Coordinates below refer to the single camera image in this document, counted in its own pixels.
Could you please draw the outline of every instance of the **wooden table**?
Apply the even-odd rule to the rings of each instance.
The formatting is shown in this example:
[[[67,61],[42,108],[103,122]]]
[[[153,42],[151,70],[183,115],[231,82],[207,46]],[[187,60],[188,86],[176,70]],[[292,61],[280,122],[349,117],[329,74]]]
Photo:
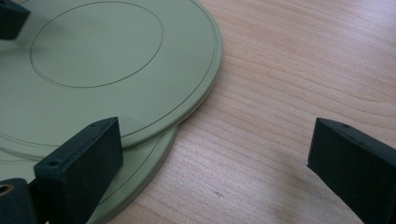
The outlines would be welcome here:
[[[200,0],[219,79],[110,223],[361,223],[306,167],[316,117],[396,147],[396,1]]]

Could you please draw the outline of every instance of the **light wood surface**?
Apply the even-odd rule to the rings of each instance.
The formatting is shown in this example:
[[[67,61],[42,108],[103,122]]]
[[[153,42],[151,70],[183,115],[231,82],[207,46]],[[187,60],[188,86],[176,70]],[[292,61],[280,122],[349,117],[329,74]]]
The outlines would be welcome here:
[[[396,147],[396,1],[200,0],[219,79],[110,223],[361,223],[309,170],[316,117]]]

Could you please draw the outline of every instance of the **wood grain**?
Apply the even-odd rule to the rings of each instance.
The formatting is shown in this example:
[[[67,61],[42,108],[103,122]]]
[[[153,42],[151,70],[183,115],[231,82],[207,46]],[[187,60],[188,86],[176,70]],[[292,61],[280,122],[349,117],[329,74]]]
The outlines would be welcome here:
[[[110,223],[361,223],[311,171],[315,118],[396,147],[396,2],[200,0],[219,79]]]

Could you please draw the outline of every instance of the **engraved circle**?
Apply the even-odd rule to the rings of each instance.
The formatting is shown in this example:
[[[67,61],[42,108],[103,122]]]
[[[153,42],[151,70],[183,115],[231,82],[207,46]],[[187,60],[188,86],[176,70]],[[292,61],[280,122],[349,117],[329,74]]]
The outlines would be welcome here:
[[[92,88],[144,69],[163,41],[161,21],[128,3],[75,7],[47,23],[31,47],[31,64],[48,82]]]

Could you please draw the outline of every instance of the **circular plate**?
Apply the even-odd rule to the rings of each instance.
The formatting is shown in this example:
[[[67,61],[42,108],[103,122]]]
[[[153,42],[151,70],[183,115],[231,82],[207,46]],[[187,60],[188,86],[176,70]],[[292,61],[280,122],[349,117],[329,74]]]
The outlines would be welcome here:
[[[88,223],[104,223],[144,189],[157,174],[177,136],[178,126],[153,141],[134,150],[124,150],[123,166],[108,187]],[[35,178],[33,166],[37,161],[26,160],[0,150],[2,179],[20,177],[28,182]]]
[[[0,42],[0,148],[40,159],[84,125],[119,117],[124,148],[178,125],[219,70],[219,28],[194,0],[29,0]]]

